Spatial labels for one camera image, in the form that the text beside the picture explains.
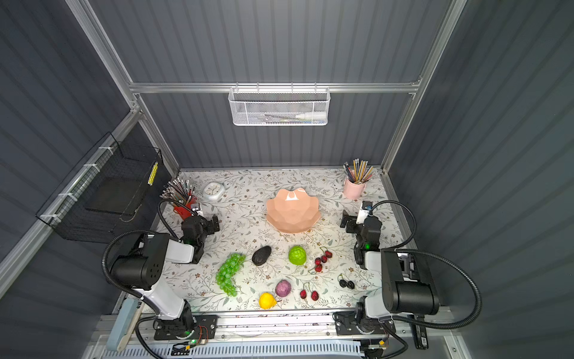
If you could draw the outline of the green custard apple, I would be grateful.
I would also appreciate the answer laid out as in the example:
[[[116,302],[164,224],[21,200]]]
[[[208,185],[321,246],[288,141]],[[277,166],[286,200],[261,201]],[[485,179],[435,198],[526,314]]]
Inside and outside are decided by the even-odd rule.
[[[295,266],[303,266],[306,259],[306,250],[300,245],[293,246],[288,252],[288,260]]]

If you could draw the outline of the red cherry cluster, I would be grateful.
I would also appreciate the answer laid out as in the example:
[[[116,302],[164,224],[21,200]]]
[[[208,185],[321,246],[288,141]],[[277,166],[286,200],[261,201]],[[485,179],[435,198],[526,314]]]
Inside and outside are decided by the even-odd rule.
[[[322,255],[316,257],[314,266],[308,272],[310,274],[322,273],[325,270],[325,265],[333,258],[333,252],[327,247],[321,247]]]

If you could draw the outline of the green grape bunch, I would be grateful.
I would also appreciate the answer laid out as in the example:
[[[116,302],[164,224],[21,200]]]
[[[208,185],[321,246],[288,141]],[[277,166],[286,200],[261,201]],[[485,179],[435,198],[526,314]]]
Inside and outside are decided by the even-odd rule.
[[[218,269],[216,284],[230,297],[237,296],[237,289],[233,277],[243,268],[246,256],[244,254],[231,254]]]

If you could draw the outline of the yellow lemon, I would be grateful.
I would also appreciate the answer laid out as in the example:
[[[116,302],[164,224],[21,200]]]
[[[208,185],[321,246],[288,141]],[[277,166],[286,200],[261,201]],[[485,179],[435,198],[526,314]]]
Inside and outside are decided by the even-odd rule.
[[[272,309],[277,304],[277,300],[270,293],[263,293],[259,297],[259,307],[263,310]]]

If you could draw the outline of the dark avocado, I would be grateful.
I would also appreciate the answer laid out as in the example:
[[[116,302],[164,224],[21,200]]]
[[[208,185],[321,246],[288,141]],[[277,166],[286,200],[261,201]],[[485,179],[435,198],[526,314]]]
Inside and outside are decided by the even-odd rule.
[[[254,252],[251,261],[255,266],[262,266],[268,261],[271,253],[272,253],[271,246],[266,245]]]

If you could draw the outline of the purple fig fruit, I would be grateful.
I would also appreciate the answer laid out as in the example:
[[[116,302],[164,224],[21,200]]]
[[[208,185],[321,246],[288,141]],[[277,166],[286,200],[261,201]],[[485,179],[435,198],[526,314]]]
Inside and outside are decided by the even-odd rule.
[[[275,293],[281,298],[287,297],[292,292],[292,287],[289,281],[282,280],[275,287]]]

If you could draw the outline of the pink faceted fruit bowl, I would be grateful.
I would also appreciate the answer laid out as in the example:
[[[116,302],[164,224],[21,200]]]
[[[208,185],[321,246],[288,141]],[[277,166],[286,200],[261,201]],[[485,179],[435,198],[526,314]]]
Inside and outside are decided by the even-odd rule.
[[[319,200],[304,188],[278,191],[266,202],[266,219],[281,233],[296,234],[310,230],[321,218]]]

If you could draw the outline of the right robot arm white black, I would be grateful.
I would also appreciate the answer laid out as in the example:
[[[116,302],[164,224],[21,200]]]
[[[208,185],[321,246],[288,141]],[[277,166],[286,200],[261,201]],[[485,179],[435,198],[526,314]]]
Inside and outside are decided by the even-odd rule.
[[[340,224],[346,233],[356,237],[356,264],[381,275],[381,292],[363,296],[351,320],[366,331],[378,320],[389,322],[393,314],[407,314],[410,319],[422,320],[437,314],[440,307],[426,259],[397,248],[380,249],[375,236],[381,233],[381,226],[377,218],[364,210],[359,215],[343,212]]]

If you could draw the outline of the red cherry pair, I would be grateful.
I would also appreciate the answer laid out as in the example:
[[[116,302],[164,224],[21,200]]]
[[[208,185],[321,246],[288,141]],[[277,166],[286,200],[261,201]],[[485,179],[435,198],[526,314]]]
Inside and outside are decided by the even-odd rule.
[[[311,283],[306,283],[303,285],[299,296],[303,300],[311,299],[314,302],[318,301],[319,299],[318,291],[314,289]]]

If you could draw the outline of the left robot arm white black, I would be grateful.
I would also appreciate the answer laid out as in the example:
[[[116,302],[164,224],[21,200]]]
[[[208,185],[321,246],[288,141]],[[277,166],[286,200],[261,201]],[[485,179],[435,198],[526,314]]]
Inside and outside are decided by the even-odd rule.
[[[102,268],[106,280],[116,288],[150,307],[163,328],[172,326],[172,335],[187,337],[198,327],[190,304],[179,297],[162,278],[164,262],[197,264],[204,254],[206,237],[220,230],[217,216],[207,219],[191,215],[182,222],[183,239],[170,233],[131,230],[112,239],[106,247]],[[127,254],[108,263],[112,247],[121,239],[138,235]]]

